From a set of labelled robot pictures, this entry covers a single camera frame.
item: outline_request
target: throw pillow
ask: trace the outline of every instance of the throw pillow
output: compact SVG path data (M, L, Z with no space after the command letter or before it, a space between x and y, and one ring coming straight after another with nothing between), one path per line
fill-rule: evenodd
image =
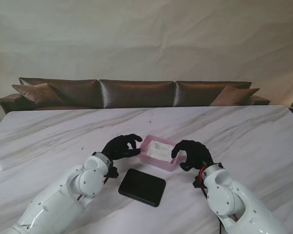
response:
M12 85L16 91L37 106L64 106L65 103L49 84L38 85Z
M210 106L240 106L259 89L237 89L226 86Z

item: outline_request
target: sofa armrest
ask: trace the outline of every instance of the sofa armrest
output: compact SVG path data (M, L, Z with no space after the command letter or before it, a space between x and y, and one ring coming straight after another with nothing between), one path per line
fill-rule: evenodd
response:
M255 95L253 95L249 98L249 100L246 101L247 106L264 106L269 105L269 103L270 100Z
M11 111L29 111L35 108L34 103L21 94L11 94L0 98L0 106L6 114Z

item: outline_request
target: brown leather sofa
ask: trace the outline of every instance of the brown leather sofa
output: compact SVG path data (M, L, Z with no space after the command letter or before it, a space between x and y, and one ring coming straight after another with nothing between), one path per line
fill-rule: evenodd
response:
M226 85L248 89L245 81L124 81L20 78L24 85L48 83L66 106L37 107L21 94L0 98L5 113L27 110L103 109L139 107L209 106ZM244 105L268 105L252 96Z

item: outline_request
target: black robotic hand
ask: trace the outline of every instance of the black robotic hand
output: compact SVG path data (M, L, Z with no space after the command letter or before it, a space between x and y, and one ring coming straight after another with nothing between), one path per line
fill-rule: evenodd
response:
M111 161L108 173L105 175L106 178L117 178L119 175L117 168L113 166L114 160L124 157L133 157L141 153L141 149L137 149L136 141L141 142L142 138L135 134L129 134L117 136L106 144L102 150L102 154L107 156Z
M187 153L186 161L180 163L180 167L186 172L192 168L201 170L204 166L208 167L214 164L209 150L200 142L194 140L180 141L171 151L171 157L175 158L180 150Z

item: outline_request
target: sofa backrest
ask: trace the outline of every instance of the sofa backrest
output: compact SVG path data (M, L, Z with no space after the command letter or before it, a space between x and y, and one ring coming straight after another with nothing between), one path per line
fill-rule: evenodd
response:
M176 81L174 106L209 106L226 85L249 89L245 81Z
M69 106L103 108L100 84L96 79L66 80L21 77L19 80L24 85L44 83L51 85L59 97Z
M104 108L171 107L173 81L124 81L101 79Z
M209 106L226 85L248 89L244 81L125 81L20 78L20 83L48 83L70 106L138 108Z

